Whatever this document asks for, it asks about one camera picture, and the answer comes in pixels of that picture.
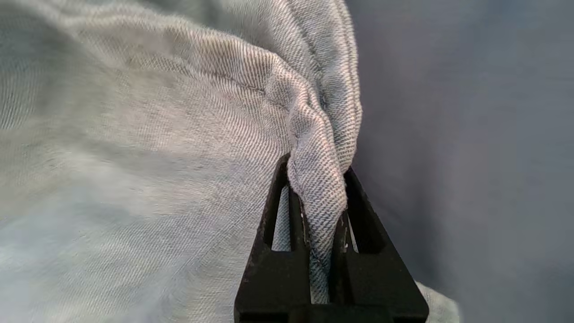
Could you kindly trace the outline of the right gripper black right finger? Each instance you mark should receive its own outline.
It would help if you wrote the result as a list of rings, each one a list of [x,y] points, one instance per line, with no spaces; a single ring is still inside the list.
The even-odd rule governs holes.
[[[333,241],[331,313],[336,323],[424,323],[428,303],[349,169],[347,208]]]

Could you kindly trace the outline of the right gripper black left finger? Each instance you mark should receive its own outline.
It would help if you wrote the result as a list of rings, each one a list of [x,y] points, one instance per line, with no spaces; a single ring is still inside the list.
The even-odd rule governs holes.
[[[234,303],[236,323],[305,323],[310,309],[309,226],[279,158]],[[272,249],[283,188],[288,189],[289,251]]]

